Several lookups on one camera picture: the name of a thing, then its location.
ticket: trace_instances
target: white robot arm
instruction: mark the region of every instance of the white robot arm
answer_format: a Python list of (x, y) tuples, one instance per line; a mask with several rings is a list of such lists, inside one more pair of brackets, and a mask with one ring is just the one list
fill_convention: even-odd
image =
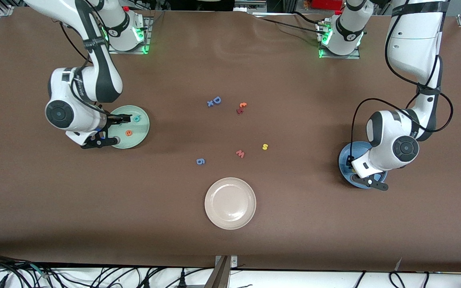
[(130, 115), (112, 115), (91, 102), (113, 102), (122, 93), (122, 79), (115, 68), (93, 15), (99, 11), (113, 28), (114, 46), (132, 49), (137, 44), (128, 41), (134, 34), (130, 18), (118, 0), (25, 0), (36, 11), (57, 19), (77, 31), (83, 39), (93, 66), (58, 68), (49, 80), (49, 102), (46, 106), (47, 120), (82, 148), (100, 148), (114, 145), (117, 138), (100, 137), (112, 124), (130, 122)]
[(377, 111), (368, 120), (367, 138), (373, 146), (351, 159), (360, 178), (401, 168), (419, 153), (419, 143), (435, 131), (437, 99), (441, 93), (441, 28), (448, 2), (395, 0), (386, 40), (388, 64), (417, 77), (417, 96), (404, 113)]

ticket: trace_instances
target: brown table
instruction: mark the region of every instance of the brown table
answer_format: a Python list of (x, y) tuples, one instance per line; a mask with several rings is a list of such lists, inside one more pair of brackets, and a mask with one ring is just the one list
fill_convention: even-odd
[[(148, 137), (129, 150), (82, 150), (48, 124), (44, 106), (53, 69), (83, 60), (58, 24), (16, 9), (0, 22), (0, 254), (170, 266), (211, 266), (214, 255), (235, 254), (247, 268), (315, 270), (392, 270), (402, 257), (402, 270), (461, 270), (454, 18), (441, 47), (443, 90), (455, 107), (450, 126), (421, 144), (415, 162), (389, 173), (388, 192), (353, 188), (338, 170), (357, 104), (375, 96), (404, 106), (415, 91), (386, 67), (389, 21), (370, 20), (360, 60), (332, 60), (318, 58), (310, 32), (246, 13), (166, 12), (149, 55), (113, 56), (124, 91), (105, 105), (143, 107)], [(208, 108), (216, 96), (222, 104)], [(238, 116), (240, 102), (248, 106)], [(357, 140), (382, 109), (364, 105)], [(441, 100), (440, 121), (448, 113)], [(236, 231), (214, 226), (203, 207), (209, 186), (230, 176), (257, 197), (254, 218)]]

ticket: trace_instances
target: blue plate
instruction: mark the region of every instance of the blue plate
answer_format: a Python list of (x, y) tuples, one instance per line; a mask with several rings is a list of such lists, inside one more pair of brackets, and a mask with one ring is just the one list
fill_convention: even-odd
[[(364, 155), (366, 151), (371, 149), (371, 144), (369, 142), (364, 142), (364, 141), (355, 141), (353, 142), (353, 151), (351, 155), (355, 157), (355, 159), (359, 158), (360, 156)], [(339, 154), (339, 170), (341, 170), (341, 174), (343, 175), (344, 179), (346, 181), (350, 182), (353, 186), (362, 188), (362, 189), (370, 189), (370, 187), (362, 184), (358, 184), (357, 182), (351, 181), (351, 175), (354, 175), (356, 173), (353, 173), (348, 166), (346, 166), (346, 160), (348, 159), (348, 156), (350, 155), (350, 143), (348, 145), (344, 146), (344, 148), (341, 150), (341, 153)], [(383, 175), (375, 174), (375, 180), (383, 182), (385, 181), (387, 177), (387, 172)]]

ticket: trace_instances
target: white plate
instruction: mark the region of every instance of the white plate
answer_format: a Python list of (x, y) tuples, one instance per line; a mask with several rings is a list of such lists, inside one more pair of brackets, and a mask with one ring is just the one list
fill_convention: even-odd
[(223, 178), (216, 181), (205, 195), (205, 213), (211, 222), (226, 230), (245, 226), (256, 212), (256, 195), (245, 181)]

